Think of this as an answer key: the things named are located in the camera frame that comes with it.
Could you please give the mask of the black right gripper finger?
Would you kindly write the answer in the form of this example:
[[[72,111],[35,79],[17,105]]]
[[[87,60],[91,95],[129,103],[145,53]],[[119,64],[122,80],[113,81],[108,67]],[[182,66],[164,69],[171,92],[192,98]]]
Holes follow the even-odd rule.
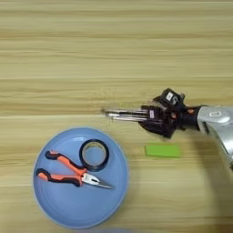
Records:
[[[169,105],[162,96],[157,96],[148,105],[143,105],[141,110],[144,112],[148,112],[150,110],[156,112],[167,112],[169,110]]]
[[[146,131],[160,135],[165,138],[171,138],[177,129],[177,126],[169,123],[160,123],[155,121],[142,121],[139,122]]]

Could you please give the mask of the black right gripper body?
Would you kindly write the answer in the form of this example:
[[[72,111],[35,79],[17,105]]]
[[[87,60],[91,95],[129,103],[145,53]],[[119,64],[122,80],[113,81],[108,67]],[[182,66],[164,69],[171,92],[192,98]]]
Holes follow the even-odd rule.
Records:
[[[173,106],[170,109],[171,129],[186,130],[187,128],[199,130],[198,112],[200,106]]]

